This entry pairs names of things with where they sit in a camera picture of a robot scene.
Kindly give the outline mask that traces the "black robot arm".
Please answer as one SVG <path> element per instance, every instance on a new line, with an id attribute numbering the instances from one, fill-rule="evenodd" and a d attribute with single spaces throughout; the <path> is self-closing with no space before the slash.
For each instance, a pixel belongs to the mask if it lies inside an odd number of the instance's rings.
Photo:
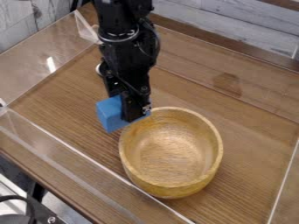
<path id="1" fill-rule="evenodd" d="M 90 0 L 97 12 L 97 37 L 106 94 L 119 97 L 119 118 L 131 122 L 150 109 L 149 70 L 160 39 L 148 18 L 152 0 Z"/>

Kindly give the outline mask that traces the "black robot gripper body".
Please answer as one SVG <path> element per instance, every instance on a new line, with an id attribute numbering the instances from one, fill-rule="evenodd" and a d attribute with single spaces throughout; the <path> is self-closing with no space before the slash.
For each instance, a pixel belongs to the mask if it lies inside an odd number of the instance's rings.
<path id="1" fill-rule="evenodd" d="M 101 19 L 97 29 L 102 62 L 98 73 L 107 96 L 126 93 L 137 100 L 150 94 L 149 70 L 156 64 L 160 39 L 146 18 L 131 21 Z"/>

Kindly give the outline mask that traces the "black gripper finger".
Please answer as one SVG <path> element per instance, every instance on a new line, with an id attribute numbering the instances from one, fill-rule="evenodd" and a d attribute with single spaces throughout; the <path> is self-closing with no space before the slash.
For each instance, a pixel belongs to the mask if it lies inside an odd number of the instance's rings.
<path id="1" fill-rule="evenodd" d="M 142 118 L 150 112 L 150 102 L 146 95 L 138 95 L 123 91 L 119 94 L 121 119 L 130 123 Z"/>

